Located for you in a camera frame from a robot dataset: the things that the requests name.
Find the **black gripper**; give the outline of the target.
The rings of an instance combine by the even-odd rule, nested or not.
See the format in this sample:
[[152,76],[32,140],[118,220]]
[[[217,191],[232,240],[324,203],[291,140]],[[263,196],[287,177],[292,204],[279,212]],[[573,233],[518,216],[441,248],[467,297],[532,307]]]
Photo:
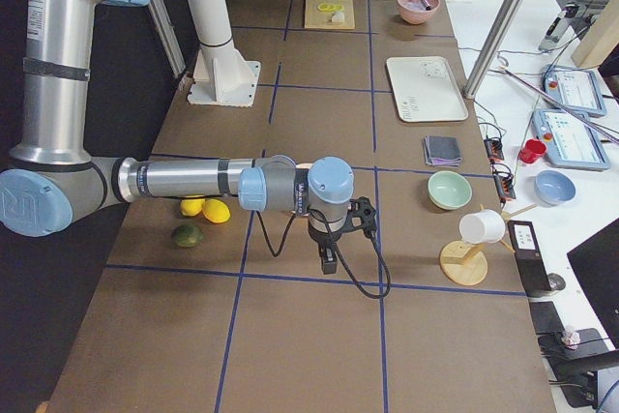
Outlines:
[[328,232],[322,221],[309,217],[308,230],[309,236],[318,245],[321,272],[324,275],[334,274],[338,268],[336,244],[345,232],[344,224],[341,225],[340,229]]

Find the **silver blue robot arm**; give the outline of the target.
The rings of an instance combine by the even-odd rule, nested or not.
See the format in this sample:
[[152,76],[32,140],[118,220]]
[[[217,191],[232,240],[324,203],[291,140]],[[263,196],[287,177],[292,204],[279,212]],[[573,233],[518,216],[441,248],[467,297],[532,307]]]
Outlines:
[[42,237],[116,203],[234,196],[249,211],[307,217],[322,270],[334,273],[343,264],[337,242],[351,230],[353,216],[354,175],[339,158],[302,168],[285,156],[139,162],[85,151],[95,9],[149,2],[28,0],[23,132],[1,175],[2,223],[17,234]]

